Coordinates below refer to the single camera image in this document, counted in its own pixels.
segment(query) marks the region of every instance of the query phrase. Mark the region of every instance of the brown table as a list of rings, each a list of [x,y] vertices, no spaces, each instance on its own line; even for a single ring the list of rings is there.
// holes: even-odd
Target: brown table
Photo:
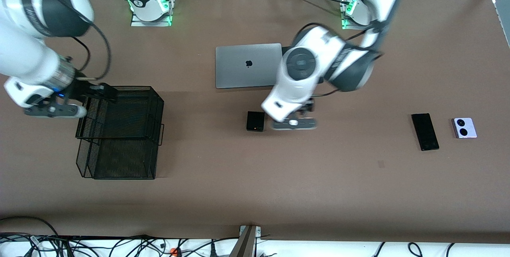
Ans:
[[[167,28],[129,27],[122,0],[91,3],[113,50],[104,81],[165,101],[158,178],[83,179],[77,121],[24,116],[0,90],[0,216],[44,217],[64,235],[224,237],[256,223],[275,239],[508,242],[510,51],[490,0],[402,0],[362,90],[317,99],[317,130],[263,133],[245,130],[246,111],[269,88],[216,90],[215,47],[288,45],[308,22],[339,28],[337,3],[177,0]],[[104,45],[92,30],[84,41],[95,76]],[[84,60],[71,39],[48,45]],[[437,151],[419,149],[419,112]],[[455,117],[472,117],[479,137],[454,138]]]

